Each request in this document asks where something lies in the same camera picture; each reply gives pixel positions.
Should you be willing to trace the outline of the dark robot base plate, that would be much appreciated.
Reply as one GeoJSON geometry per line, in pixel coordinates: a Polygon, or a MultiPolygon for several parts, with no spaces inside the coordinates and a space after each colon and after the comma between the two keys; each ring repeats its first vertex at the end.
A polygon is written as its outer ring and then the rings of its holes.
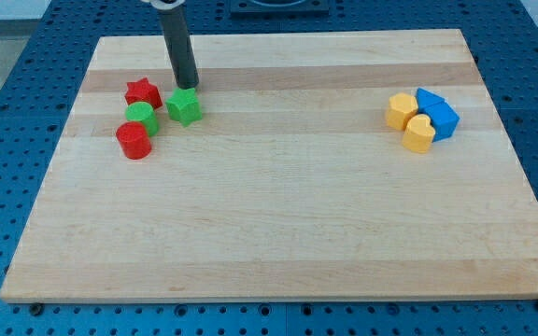
{"type": "Polygon", "coordinates": [[[231,17],[253,15],[328,14],[328,0],[230,0],[231,17]]]}

